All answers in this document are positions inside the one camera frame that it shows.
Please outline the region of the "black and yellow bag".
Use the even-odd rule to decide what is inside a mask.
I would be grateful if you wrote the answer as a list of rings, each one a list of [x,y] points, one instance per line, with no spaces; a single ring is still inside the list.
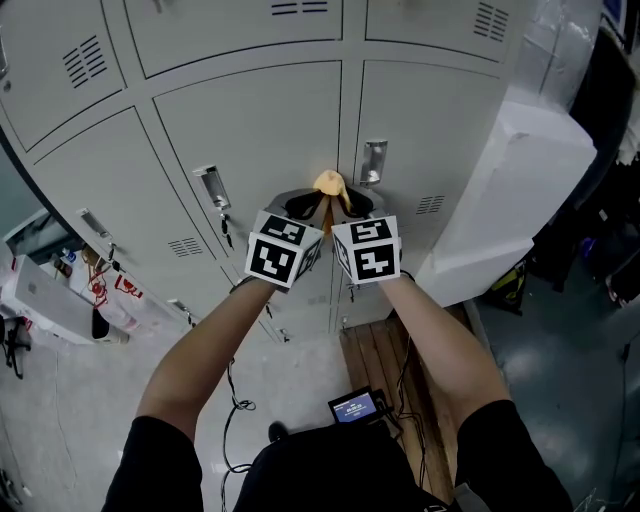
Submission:
[[[526,277],[526,261],[521,260],[487,290],[487,300],[501,310],[521,316]]]

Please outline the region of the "person's right forearm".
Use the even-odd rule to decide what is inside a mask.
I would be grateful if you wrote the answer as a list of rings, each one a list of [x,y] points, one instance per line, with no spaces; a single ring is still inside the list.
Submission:
[[[481,342],[407,276],[380,287],[414,341],[457,426],[480,408],[510,398]]]

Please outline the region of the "grey metal locker door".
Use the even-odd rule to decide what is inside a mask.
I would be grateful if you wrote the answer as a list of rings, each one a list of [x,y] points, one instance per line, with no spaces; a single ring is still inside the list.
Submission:
[[[243,276],[256,214],[311,187],[339,157],[342,65],[266,67],[201,81],[153,102],[183,174],[215,234],[222,268]],[[220,215],[229,215],[234,249]]]

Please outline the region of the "yellow wiping cloth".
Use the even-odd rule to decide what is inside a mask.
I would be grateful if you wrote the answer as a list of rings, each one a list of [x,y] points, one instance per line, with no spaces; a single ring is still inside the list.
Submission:
[[[351,212],[352,204],[347,192],[344,178],[335,170],[327,169],[323,171],[314,182],[313,189],[321,192],[327,197],[327,207],[323,219],[322,229],[324,235],[329,237],[334,225],[334,216],[331,206],[332,198],[342,199],[347,212]]]

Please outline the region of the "low white table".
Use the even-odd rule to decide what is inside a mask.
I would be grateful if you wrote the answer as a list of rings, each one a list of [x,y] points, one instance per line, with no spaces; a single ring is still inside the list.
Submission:
[[[60,282],[65,287],[74,291],[77,295],[84,298],[86,301],[93,303],[93,294],[90,291],[90,281],[95,277],[101,277],[107,285],[107,292],[109,284],[115,282],[117,273],[113,270],[110,263],[104,258],[104,266],[99,270],[91,273],[88,266],[83,262],[81,257],[81,250],[75,251],[77,258],[76,261],[71,264],[64,256],[63,251],[61,255],[54,254],[49,257],[49,260],[40,265],[40,268],[49,276],[53,277],[56,281]],[[56,272],[53,266],[53,260],[55,258],[62,259],[65,263],[72,267],[73,272],[69,278],[65,278],[61,274]]]

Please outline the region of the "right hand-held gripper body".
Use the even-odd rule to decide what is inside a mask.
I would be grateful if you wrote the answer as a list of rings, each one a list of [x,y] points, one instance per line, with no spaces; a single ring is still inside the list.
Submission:
[[[337,260],[354,284],[400,275],[401,240],[395,216],[337,224],[332,236]]]

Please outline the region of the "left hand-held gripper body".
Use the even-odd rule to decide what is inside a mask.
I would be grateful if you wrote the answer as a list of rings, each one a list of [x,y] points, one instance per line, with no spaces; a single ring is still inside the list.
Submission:
[[[290,289],[313,267],[322,242],[322,230],[260,210],[249,234],[245,272]]]

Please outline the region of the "white waste bin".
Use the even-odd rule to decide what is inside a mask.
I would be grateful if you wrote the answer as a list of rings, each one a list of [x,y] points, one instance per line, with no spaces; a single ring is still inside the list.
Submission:
[[[102,345],[126,344],[129,341],[129,335],[109,323],[97,308],[92,309],[91,332],[94,342]]]

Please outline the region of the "person's left forearm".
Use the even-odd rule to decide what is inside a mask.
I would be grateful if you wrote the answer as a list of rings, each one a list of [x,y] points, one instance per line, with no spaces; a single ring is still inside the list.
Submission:
[[[163,357],[137,415],[162,420],[193,440],[201,411],[275,291],[260,279],[235,288]]]

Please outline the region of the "brown paper bag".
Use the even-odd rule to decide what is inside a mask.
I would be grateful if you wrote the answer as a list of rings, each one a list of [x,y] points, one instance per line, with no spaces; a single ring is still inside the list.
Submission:
[[[91,273],[99,271],[104,266],[102,257],[88,244],[83,246],[81,250],[81,257]]]

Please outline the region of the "black office chair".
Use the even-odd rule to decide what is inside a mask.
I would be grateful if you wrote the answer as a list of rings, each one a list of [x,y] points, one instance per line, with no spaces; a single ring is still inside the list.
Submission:
[[[18,339],[21,327],[26,326],[23,317],[11,317],[5,319],[0,315],[0,348],[4,353],[5,364],[14,371],[15,376],[22,380],[23,373],[18,369],[16,352],[18,349],[25,349],[27,352],[31,350],[31,345]]]

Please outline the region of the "white water dispenser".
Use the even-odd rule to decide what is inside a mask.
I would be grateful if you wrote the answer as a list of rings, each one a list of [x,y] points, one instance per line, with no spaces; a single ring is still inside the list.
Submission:
[[[92,305],[43,271],[27,256],[14,259],[0,291],[0,303],[77,345],[91,345]]]

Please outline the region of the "black framed glass partition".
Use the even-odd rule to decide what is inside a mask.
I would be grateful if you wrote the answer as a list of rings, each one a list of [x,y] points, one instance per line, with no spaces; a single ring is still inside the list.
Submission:
[[[0,239],[38,264],[79,250],[83,241],[52,206],[0,128]]]

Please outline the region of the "grey metal locker cabinet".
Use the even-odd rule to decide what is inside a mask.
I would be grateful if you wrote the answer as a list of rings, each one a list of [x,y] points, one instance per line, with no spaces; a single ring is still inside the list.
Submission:
[[[227,294],[220,244],[154,97],[266,67],[342,65],[349,187],[397,218],[417,271],[488,140],[532,0],[0,0],[0,128],[98,254],[174,317]]]

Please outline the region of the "white foam block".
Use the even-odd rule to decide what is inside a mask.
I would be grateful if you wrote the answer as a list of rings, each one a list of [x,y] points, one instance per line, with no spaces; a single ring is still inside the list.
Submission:
[[[531,248],[596,156],[568,114],[506,101],[472,177],[433,249],[438,270],[494,262]]]
[[[444,257],[432,251],[415,280],[442,307],[465,302],[484,294],[533,245],[533,240],[526,238],[470,254]]]

